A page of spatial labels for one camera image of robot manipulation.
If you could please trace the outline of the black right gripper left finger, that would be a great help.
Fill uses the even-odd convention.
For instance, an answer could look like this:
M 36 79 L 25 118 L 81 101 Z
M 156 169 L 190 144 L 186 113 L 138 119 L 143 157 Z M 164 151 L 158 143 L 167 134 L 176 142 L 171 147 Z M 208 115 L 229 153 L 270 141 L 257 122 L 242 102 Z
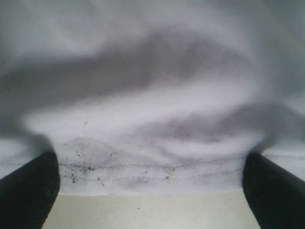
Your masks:
M 0 227 L 41 229 L 60 190 L 58 159 L 44 153 L 0 180 Z

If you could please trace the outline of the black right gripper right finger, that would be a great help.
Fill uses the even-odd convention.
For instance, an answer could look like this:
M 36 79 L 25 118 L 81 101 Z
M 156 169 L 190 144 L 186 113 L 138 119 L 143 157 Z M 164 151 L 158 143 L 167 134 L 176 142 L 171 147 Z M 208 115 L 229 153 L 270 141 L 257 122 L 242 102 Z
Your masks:
M 305 182 L 260 153 L 247 156 L 242 188 L 260 228 L 305 227 Z

